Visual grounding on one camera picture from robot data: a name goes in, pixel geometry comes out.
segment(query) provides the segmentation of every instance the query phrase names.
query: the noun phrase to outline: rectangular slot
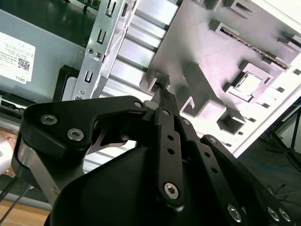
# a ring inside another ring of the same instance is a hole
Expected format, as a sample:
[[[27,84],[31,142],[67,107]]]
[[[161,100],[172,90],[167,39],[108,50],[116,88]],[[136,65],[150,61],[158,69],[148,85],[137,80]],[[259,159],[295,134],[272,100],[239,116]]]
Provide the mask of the rectangular slot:
[[[137,1],[135,1],[135,2],[133,3],[132,10],[134,10],[134,8],[135,8],[136,4],[137,4]]]
[[[103,32],[103,30],[100,29],[98,37],[97,37],[97,43],[102,45],[103,42],[104,42],[104,38],[105,38],[106,34],[107,34],[107,32]]]
[[[128,4],[126,3],[123,8],[122,14],[121,14],[122,17],[124,17],[127,14],[127,7],[128,7]]]
[[[248,120],[251,122],[256,122],[256,119],[254,119],[254,118],[248,118]]]
[[[236,7],[238,7],[239,9],[241,9],[244,12],[252,12],[252,10],[248,9],[246,6],[244,6],[240,2],[236,3]]]
[[[93,72],[86,71],[85,82],[90,83],[92,80]]]
[[[268,105],[266,103],[262,103],[261,106],[265,107],[266,109],[268,109],[270,107],[270,105]]]
[[[295,70],[293,71],[293,73],[296,74],[296,75],[300,75],[300,74],[301,74],[301,71],[298,70],[298,69],[295,69]]]
[[[278,92],[280,92],[280,93],[283,93],[285,89],[282,88],[282,87],[278,87],[276,90],[277,90]]]
[[[115,1],[112,2],[112,0],[109,0],[107,10],[105,11],[105,15],[111,18],[113,16],[115,7],[116,7],[116,2]]]
[[[271,78],[267,78],[264,84],[267,84],[270,81]]]

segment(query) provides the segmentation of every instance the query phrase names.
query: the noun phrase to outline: screw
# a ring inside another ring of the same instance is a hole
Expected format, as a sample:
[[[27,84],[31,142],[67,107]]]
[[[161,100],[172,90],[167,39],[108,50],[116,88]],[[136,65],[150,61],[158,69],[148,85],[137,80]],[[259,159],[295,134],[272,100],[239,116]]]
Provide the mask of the screw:
[[[288,222],[291,221],[289,215],[288,215],[283,209],[280,209],[280,208],[279,208],[279,212],[280,212],[281,216],[283,216],[283,218],[284,218],[285,220],[287,220]]]
[[[230,214],[230,216],[238,223],[241,222],[241,215],[240,213],[238,212],[238,210],[232,206],[232,205],[228,205],[228,213]]]
[[[101,58],[101,57],[102,57],[102,55],[101,55],[99,52],[95,53],[95,56],[96,56],[97,58]]]
[[[165,109],[163,109],[163,113],[166,114],[166,115],[169,115],[169,112]]]
[[[177,199],[179,197],[179,191],[172,183],[166,183],[164,185],[164,190],[168,197],[171,199]]]
[[[268,212],[275,221],[280,220],[278,214],[272,208],[268,207]]]
[[[89,48],[89,49],[88,49],[88,53],[89,53],[89,54],[92,54],[93,52],[94,52],[94,51],[93,51],[92,48]]]
[[[186,125],[188,125],[188,126],[190,125],[190,122],[187,119],[183,119],[183,121]]]
[[[213,138],[213,137],[209,137],[209,140],[214,143],[214,144],[217,144],[216,140]]]
[[[82,96],[76,96],[76,97],[75,97],[75,100],[82,100],[82,99],[83,99]]]
[[[139,102],[135,101],[134,104],[135,104],[137,107],[142,108],[142,104],[140,104]]]
[[[44,114],[41,116],[41,122],[45,125],[54,125],[57,123],[57,118],[51,114]]]
[[[67,136],[70,140],[81,141],[84,138],[84,133],[80,129],[72,128],[68,130]]]

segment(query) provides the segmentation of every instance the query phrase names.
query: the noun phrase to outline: black cable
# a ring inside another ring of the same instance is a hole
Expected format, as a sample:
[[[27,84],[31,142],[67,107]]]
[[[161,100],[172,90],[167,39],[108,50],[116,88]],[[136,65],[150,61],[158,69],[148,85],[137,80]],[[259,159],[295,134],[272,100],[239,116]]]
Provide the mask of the black cable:
[[[280,186],[280,188],[278,188],[278,190],[274,193],[274,196],[276,196],[277,193],[278,193],[282,188],[284,188],[285,186],[286,186],[286,184],[282,184],[282,185]]]

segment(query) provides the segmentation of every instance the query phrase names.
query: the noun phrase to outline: metal bracket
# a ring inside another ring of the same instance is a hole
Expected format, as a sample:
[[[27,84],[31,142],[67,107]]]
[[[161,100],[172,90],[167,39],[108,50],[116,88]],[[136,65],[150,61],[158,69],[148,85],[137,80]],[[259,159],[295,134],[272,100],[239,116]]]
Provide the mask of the metal bracket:
[[[72,100],[99,97],[137,5],[133,0],[101,1]]]

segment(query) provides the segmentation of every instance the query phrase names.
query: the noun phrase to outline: barcode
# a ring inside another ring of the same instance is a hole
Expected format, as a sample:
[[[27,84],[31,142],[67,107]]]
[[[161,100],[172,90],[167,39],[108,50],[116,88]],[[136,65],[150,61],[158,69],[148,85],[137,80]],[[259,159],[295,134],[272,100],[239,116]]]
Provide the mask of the barcode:
[[[29,71],[29,62],[23,59],[18,60],[18,68],[22,68],[25,71]]]

